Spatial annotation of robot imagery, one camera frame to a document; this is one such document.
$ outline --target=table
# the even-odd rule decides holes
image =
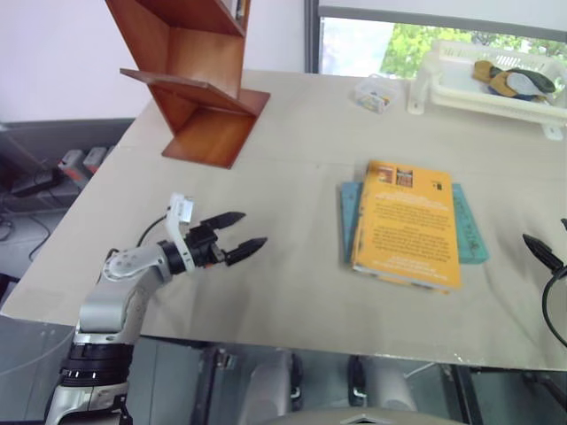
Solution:
[[[244,87],[272,97],[231,170],[161,157],[171,133],[149,104],[2,313],[75,324],[107,251],[134,246],[179,191],[195,198],[196,220],[247,214],[219,232],[222,248],[256,236],[268,242],[234,267],[177,276],[149,305],[145,335],[567,369],[567,351],[540,312],[548,271],[521,237],[567,257],[564,143],[545,139],[539,125],[484,114],[428,105],[412,116],[403,100],[376,116],[348,100],[357,81],[246,72]],[[390,83],[407,94],[404,83]],[[338,186],[360,180],[371,158],[445,170],[462,185],[491,258],[462,266],[461,290],[429,293],[342,264]],[[158,227],[148,242],[165,237]],[[559,328],[564,290],[550,306]]]

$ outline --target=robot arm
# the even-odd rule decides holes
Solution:
[[[250,257],[267,240],[252,239],[228,252],[216,245],[214,231],[242,219],[241,212],[204,220],[182,237],[179,225],[190,222],[192,207],[190,199],[174,194],[166,218],[173,242],[118,252],[105,262],[98,284],[79,312],[46,425],[131,424],[126,408],[129,366],[153,293],[173,275],[190,273],[195,267],[220,262],[231,266]]]

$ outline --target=wall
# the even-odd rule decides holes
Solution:
[[[303,71],[303,0],[255,0],[245,67]],[[135,117],[150,98],[102,0],[0,2],[0,122]]]
[[[424,13],[567,30],[565,0],[539,0],[528,3],[517,0],[320,0],[319,5]]]

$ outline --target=teal book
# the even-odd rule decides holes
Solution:
[[[343,183],[340,190],[341,219],[343,227],[343,253],[345,262],[350,263],[354,232],[358,221],[358,207],[361,198],[362,183]],[[453,184],[454,215],[457,228],[457,246],[461,264],[480,264],[488,258],[488,250],[478,231],[472,212],[464,197],[462,187]]]

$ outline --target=wooden shelf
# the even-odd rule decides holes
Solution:
[[[175,135],[163,154],[230,167],[269,93],[240,88],[250,0],[240,25],[221,0],[106,0]]]

